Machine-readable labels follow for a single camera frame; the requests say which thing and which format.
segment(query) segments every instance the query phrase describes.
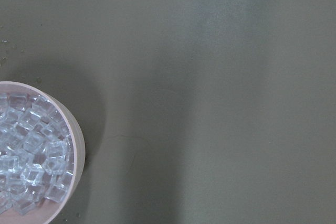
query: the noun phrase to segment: water droplet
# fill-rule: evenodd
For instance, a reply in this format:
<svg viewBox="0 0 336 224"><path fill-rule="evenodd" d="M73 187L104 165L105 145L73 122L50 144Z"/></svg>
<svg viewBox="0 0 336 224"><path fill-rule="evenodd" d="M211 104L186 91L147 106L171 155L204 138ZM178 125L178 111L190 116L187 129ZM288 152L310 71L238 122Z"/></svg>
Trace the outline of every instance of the water droplet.
<svg viewBox="0 0 336 224"><path fill-rule="evenodd" d="M7 57L0 59L0 67L2 67L7 62Z"/></svg>
<svg viewBox="0 0 336 224"><path fill-rule="evenodd" d="M42 82L40 77L35 78L35 83L40 84Z"/></svg>

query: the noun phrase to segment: bowl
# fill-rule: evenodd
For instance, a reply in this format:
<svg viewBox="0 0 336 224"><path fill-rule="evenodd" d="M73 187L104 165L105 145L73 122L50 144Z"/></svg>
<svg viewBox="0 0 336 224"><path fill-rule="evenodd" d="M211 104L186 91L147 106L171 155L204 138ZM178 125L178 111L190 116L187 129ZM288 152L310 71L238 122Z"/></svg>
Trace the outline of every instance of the bowl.
<svg viewBox="0 0 336 224"><path fill-rule="evenodd" d="M69 128L74 147L74 175L72 177L68 194L65 197L64 201L61 203L56 203L51 200L44 199L37 208L28 212L24 216L21 216L13 209L10 209L0 215L1 223L6 224L48 224L59 214L64 205L67 203L68 199L74 193L82 175L85 162L85 144L82 131L75 117L62 103L32 86L19 82L0 81L0 93L3 92L19 92L27 93L30 95L43 95L44 97L49 99L50 102L55 106L55 108L60 112Z"/></svg>

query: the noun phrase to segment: bowl of ice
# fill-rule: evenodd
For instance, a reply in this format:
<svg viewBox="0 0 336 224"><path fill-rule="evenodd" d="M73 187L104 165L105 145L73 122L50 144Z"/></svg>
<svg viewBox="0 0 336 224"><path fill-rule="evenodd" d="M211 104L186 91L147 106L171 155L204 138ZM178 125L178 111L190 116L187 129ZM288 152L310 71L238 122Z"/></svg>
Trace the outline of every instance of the bowl of ice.
<svg viewBox="0 0 336 224"><path fill-rule="evenodd" d="M83 134L63 104L29 85L0 82L1 223L50 223L84 161Z"/></svg>

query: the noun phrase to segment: ice cube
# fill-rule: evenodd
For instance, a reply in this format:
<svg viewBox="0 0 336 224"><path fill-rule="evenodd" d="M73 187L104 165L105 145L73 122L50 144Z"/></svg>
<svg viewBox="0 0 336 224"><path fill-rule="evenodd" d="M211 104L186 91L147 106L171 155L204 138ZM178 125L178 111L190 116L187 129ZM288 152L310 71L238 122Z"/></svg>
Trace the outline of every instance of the ice cube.
<svg viewBox="0 0 336 224"><path fill-rule="evenodd" d="M43 198L45 188L43 185L27 185L25 192L23 193L23 198L38 202Z"/></svg>
<svg viewBox="0 0 336 224"><path fill-rule="evenodd" d="M17 156L4 155L0 157L0 173L16 173L19 170L19 163Z"/></svg>
<svg viewBox="0 0 336 224"><path fill-rule="evenodd" d="M31 109L27 109L26 112L20 117L18 121L18 125L31 131L36 126L36 124L40 121L40 119L41 119L41 116L39 114L36 114Z"/></svg>
<svg viewBox="0 0 336 224"><path fill-rule="evenodd" d="M57 179L57 186L64 187L64 188L69 188L71 184L71 180L73 177L72 171L66 171L62 175L59 176Z"/></svg>
<svg viewBox="0 0 336 224"><path fill-rule="evenodd" d="M46 157L61 157L65 158L68 153L68 146L65 141L53 141L46 144Z"/></svg>
<svg viewBox="0 0 336 224"><path fill-rule="evenodd" d="M48 116L42 116L41 117L41 122L44 122L45 124L48 124L48 123L50 123L50 117L48 117Z"/></svg>
<svg viewBox="0 0 336 224"><path fill-rule="evenodd" d="M8 107L4 119L0 121L0 131L8 132L13 129L23 112Z"/></svg>
<svg viewBox="0 0 336 224"><path fill-rule="evenodd" d="M65 161L67 162L67 170L74 170L74 163L75 163L75 157L73 155L74 153L69 153L65 157Z"/></svg>
<svg viewBox="0 0 336 224"><path fill-rule="evenodd" d="M42 167L49 175L60 175L65 171L66 162L59 157L47 158Z"/></svg>
<svg viewBox="0 0 336 224"><path fill-rule="evenodd" d="M42 133L42 130L47 126L47 124L43 121L40 121L36 126L34 127L33 131L41 133L43 136L44 134Z"/></svg>
<svg viewBox="0 0 336 224"><path fill-rule="evenodd" d="M12 183L16 183L22 181L20 178L20 174L18 173L8 173L8 180L7 183L11 185Z"/></svg>
<svg viewBox="0 0 336 224"><path fill-rule="evenodd" d="M34 159L34 155L30 152L25 151L24 149L20 148L15 151L15 154L19 158L19 170L22 171L27 164L31 164Z"/></svg>
<svg viewBox="0 0 336 224"><path fill-rule="evenodd" d="M70 136L70 131L65 121L59 124L59 128L63 137Z"/></svg>
<svg viewBox="0 0 336 224"><path fill-rule="evenodd" d="M54 124L54 123L48 123L41 132L43 135L47 136L51 140L57 139L59 136L61 136L60 128Z"/></svg>
<svg viewBox="0 0 336 224"><path fill-rule="evenodd" d="M25 192L25 183L19 178L10 178L8 179L8 190L10 196L17 200L22 197L22 194Z"/></svg>
<svg viewBox="0 0 336 224"><path fill-rule="evenodd" d="M27 94L11 93L9 94L8 104L16 110L24 111L27 103Z"/></svg>
<svg viewBox="0 0 336 224"><path fill-rule="evenodd" d="M9 151L15 151L21 148L23 140L21 140L15 132L7 132L2 136L3 146Z"/></svg>
<svg viewBox="0 0 336 224"><path fill-rule="evenodd" d="M23 139L28 134L29 131L21 127L20 125L16 125L14 127L14 132L16 133L16 136L18 138Z"/></svg>
<svg viewBox="0 0 336 224"><path fill-rule="evenodd" d="M52 110L51 113L49 114L49 117L56 124L59 124L59 123L64 121L61 113L59 113L59 111L57 109Z"/></svg>
<svg viewBox="0 0 336 224"><path fill-rule="evenodd" d="M68 193L68 189L57 185L50 186L46 191L45 198L53 200L57 203L62 202Z"/></svg>
<svg viewBox="0 0 336 224"><path fill-rule="evenodd" d="M46 160L46 155L43 152L38 152L34 155L33 163L43 164L45 160Z"/></svg>
<svg viewBox="0 0 336 224"><path fill-rule="evenodd" d="M40 164L27 164L20 177L28 184L38 185L43 177L44 170Z"/></svg>
<svg viewBox="0 0 336 224"><path fill-rule="evenodd" d="M28 101L26 103L26 108L31 108L32 103L37 99L37 95L28 95Z"/></svg>
<svg viewBox="0 0 336 224"><path fill-rule="evenodd" d="M36 204L32 200L18 199L13 201L13 209L20 215L25 215L29 211L33 210Z"/></svg>
<svg viewBox="0 0 336 224"><path fill-rule="evenodd" d="M42 177L41 184L44 186L54 185L57 180L57 175L49 175L48 173L44 173Z"/></svg>
<svg viewBox="0 0 336 224"><path fill-rule="evenodd" d="M37 97L37 99L31 104L31 107L33 111L41 116L47 116L54 108L53 104L42 95Z"/></svg>
<svg viewBox="0 0 336 224"><path fill-rule="evenodd" d="M63 141L67 143L67 146L68 146L68 152L69 152L69 153L73 153L73 152L74 152L74 149L73 149L73 142L72 142L71 136L66 136L66 137L63 139Z"/></svg>
<svg viewBox="0 0 336 224"><path fill-rule="evenodd" d="M37 132L29 132L23 139L23 149L36 154L41 151L43 147L44 137Z"/></svg>

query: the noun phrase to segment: gray surface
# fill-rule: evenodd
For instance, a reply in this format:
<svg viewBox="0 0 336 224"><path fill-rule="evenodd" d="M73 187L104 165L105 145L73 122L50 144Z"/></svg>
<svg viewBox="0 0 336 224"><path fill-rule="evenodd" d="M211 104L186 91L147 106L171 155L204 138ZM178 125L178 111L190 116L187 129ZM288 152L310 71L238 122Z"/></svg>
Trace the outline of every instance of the gray surface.
<svg viewBox="0 0 336 224"><path fill-rule="evenodd" d="M334 223L335 0L0 7L0 79L60 100L86 139L53 224Z"/></svg>

